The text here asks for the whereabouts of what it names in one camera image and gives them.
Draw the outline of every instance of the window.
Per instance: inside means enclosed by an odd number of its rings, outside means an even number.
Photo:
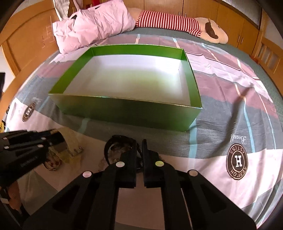
[[[258,27],[261,20],[261,7],[256,0],[222,0],[233,6],[249,19],[251,19]]]

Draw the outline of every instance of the open box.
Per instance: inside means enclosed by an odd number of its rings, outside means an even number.
[[[202,109],[184,50],[156,45],[92,47],[49,95],[65,114],[176,131]]]

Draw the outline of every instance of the stuffed animal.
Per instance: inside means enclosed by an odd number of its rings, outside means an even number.
[[[184,31],[211,43],[226,44],[227,34],[207,18],[186,18],[173,14],[128,8],[136,27],[151,27]]]

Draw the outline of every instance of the round metal screw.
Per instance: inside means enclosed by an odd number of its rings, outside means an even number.
[[[197,176],[198,175],[198,172],[196,170],[190,170],[189,171],[189,175],[190,176]]]
[[[85,177],[85,178],[91,177],[91,175],[92,175],[91,171],[83,172],[83,177]]]
[[[116,163],[116,166],[117,166],[118,168],[122,168],[122,167],[125,166],[125,163],[122,162],[122,161],[118,161],[118,162]]]
[[[164,165],[164,162],[163,161],[157,161],[157,162],[155,162],[155,165],[157,167],[162,167]]]

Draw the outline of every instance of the green box side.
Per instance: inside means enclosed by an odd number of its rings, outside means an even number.
[[[149,128],[186,131],[201,108],[107,97],[53,94],[65,114]]]
[[[189,89],[191,106],[196,107],[196,108],[202,108],[200,93],[198,91],[198,85],[196,83],[196,78],[194,76],[194,72],[192,71],[191,64],[188,61],[188,58],[184,50],[182,51],[181,62],[184,68],[186,81],[187,81],[187,85]]]
[[[97,46],[88,49],[81,57],[79,57],[72,66],[63,74],[58,82],[51,89],[49,94],[64,93],[71,81],[76,77],[79,71],[88,63],[88,61],[94,56],[101,55],[114,55],[114,54],[135,54],[135,55],[149,55],[159,56],[174,59],[181,59],[182,49],[157,46],[157,45],[106,45]]]

